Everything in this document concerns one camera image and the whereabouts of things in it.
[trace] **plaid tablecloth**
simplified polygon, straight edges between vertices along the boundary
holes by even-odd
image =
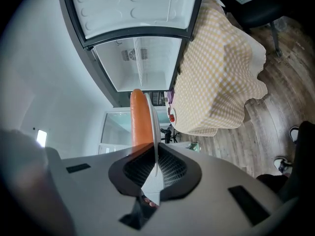
[[[174,87],[174,127],[186,134],[214,136],[218,128],[239,127],[244,103],[267,93],[257,79],[266,51],[234,27],[214,0],[203,0],[193,36]]]

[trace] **black chair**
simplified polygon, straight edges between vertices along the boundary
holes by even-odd
[[[179,132],[177,132],[175,134],[175,129],[173,130],[173,135],[172,135],[172,131],[170,130],[172,127],[172,125],[169,125],[169,127],[167,129],[160,129],[161,133],[164,134],[164,138],[161,138],[161,140],[165,140],[165,143],[168,144],[172,141],[172,139],[174,140],[175,143],[177,143],[176,140],[176,136],[179,134]]]
[[[282,56],[273,21],[284,16],[287,3],[285,0],[252,0],[245,4],[240,4],[236,0],[220,1],[225,5],[226,12],[232,13],[245,32],[250,32],[250,28],[270,24],[276,53],[278,57]]]

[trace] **light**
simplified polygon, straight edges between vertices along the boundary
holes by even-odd
[[[46,137],[47,133],[45,131],[42,131],[39,129],[38,134],[37,134],[37,139],[36,141],[42,146],[45,147],[46,144]]]

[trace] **red object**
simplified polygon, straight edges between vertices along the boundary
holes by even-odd
[[[132,146],[153,143],[151,116],[146,96],[135,89],[130,96]]]
[[[175,121],[174,115],[169,115],[169,119],[170,119],[171,122],[174,122]]]

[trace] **sneaker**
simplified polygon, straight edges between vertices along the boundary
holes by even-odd
[[[291,137],[291,140],[294,142],[294,144],[296,144],[298,133],[299,133],[298,127],[291,127],[290,128],[289,135]]]
[[[292,163],[288,162],[288,160],[286,160],[284,157],[276,157],[274,160],[274,165],[283,175],[291,174],[292,172]]]

